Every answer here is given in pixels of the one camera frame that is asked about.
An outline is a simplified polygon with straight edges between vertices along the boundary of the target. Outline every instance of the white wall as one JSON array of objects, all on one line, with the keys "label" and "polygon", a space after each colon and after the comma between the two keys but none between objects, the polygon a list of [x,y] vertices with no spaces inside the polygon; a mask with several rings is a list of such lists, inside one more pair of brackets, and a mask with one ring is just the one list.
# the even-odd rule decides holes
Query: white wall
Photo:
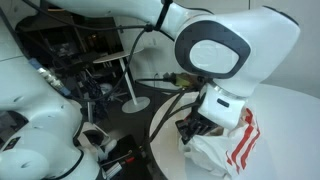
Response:
[{"label": "white wall", "polygon": [[281,10],[300,24],[300,38],[284,62],[264,82],[320,98],[320,1],[252,0],[252,7],[267,5]]},{"label": "white wall", "polygon": [[[248,9],[249,0],[175,0],[185,7],[206,8],[211,12],[230,13]],[[320,20],[318,0],[251,0],[251,8],[262,5],[281,10],[294,19],[301,27],[302,33],[297,45],[284,62],[263,83],[281,86],[320,98]],[[142,22],[131,18],[115,18],[117,24],[127,25]],[[120,34],[121,41],[126,48],[133,44],[137,32],[132,30]],[[136,56],[131,68],[133,77],[151,78],[155,73],[182,72],[173,54],[173,43],[157,32],[143,37],[140,43],[147,51]]]}]

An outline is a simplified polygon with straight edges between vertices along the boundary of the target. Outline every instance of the white table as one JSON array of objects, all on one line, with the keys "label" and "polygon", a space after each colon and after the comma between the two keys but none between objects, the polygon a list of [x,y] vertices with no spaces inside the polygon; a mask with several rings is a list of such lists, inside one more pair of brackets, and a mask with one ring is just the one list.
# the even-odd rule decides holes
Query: white table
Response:
[{"label": "white table", "polygon": [[[134,54],[142,51],[143,49],[136,49],[134,51]],[[113,60],[117,60],[119,59],[120,61],[120,65],[122,70],[125,70],[125,64],[124,64],[124,60],[123,58],[128,57],[130,55],[130,51],[122,51],[122,52],[118,52],[118,53],[114,53],[114,54],[110,54],[110,55],[106,55],[103,56],[99,59],[96,59],[95,61],[93,61],[94,64],[99,64],[99,63],[105,63],[105,62],[110,62]],[[146,108],[149,104],[150,104],[150,99],[147,97],[136,97],[136,95],[134,94],[132,85],[131,85],[131,81],[129,79],[128,73],[125,74],[125,78],[128,84],[128,88],[131,94],[132,99],[128,102],[126,102],[123,106],[122,106],[122,111],[125,113],[135,113],[138,111],[141,111],[142,109]]]},{"label": "white table", "polygon": [[[197,93],[187,94],[178,105],[194,101]],[[150,134],[172,103],[168,100],[153,118]],[[320,177],[320,100],[306,94],[270,85],[259,85],[248,102],[259,123],[261,136],[251,152],[241,180],[300,180]],[[166,122],[151,143],[161,171],[169,180],[213,180],[207,171],[193,164],[178,151],[179,133],[175,120]]]}]

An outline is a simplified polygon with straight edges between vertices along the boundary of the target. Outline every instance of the plastic bag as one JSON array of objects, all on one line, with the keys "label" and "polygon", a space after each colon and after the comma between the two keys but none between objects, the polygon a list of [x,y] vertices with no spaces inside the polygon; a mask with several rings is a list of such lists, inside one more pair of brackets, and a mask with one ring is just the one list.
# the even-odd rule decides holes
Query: plastic bag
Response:
[{"label": "plastic bag", "polygon": [[250,109],[246,108],[236,128],[217,129],[206,136],[194,136],[188,144],[179,141],[179,150],[213,176],[234,179],[245,170],[260,130]]}]

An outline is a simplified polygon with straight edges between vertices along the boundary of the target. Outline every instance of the machine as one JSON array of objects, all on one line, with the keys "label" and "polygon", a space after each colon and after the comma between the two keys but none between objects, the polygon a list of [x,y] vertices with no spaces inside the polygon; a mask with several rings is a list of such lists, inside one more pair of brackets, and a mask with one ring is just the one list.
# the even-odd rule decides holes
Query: machine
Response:
[{"label": "machine", "polygon": [[[87,17],[135,17],[167,32],[175,39],[181,67],[213,78],[200,92],[197,112],[228,129],[237,125],[247,98],[283,61],[300,33],[292,18],[268,7],[214,15],[170,0],[47,1]],[[40,5],[40,0],[32,2]],[[12,27],[37,13],[22,0],[0,0],[0,6]],[[93,153],[73,144],[82,131],[80,105],[39,75],[4,23],[0,20],[0,111],[15,111],[29,123],[1,149],[0,179],[107,179],[99,166],[100,147]]]}]

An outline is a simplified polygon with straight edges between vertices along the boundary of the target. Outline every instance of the table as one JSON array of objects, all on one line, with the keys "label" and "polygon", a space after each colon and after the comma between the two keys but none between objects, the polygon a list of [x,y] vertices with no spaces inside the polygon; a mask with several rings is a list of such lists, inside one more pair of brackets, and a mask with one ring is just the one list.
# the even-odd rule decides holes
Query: table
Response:
[{"label": "table", "polygon": [[[186,94],[177,106],[192,102],[197,93]],[[153,118],[150,134],[172,103],[160,107]],[[261,136],[251,152],[246,170],[239,180],[318,179],[320,177],[320,100],[285,88],[259,85],[248,107],[255,113]],[[185,110],[166,122],[151,143],[155,161],[163,174],[174,180],[213,180],[178,151],[179,133],[175,120],[184,118]]]},{"label": "table", "polygon": [[[143,49],[136,49],[134,51],[134,54],[141,52],[142,50]],[[124,64],[123,58],[128,57],[129,55],[130,55],[130,51],[126,50],[126,51],[103,56],[103,57],[93,61],[93,63],[99,64],[99,63],[105,63],[105,62],[110,62],[110,61],[119,59],[121,68],[124,71],[125,64]],[[125,79],[127,81],[128,88],[129,88],[132,99],[130,101],[126,102],[122,106],[122,111],[125,113],[135,113],[135,112],[141,111],[142,109],[146,108],[150,104],[150,99],[147,97],[138,97],[137,98],[136,95],[134,94],[128,73],[125,74]]]}]

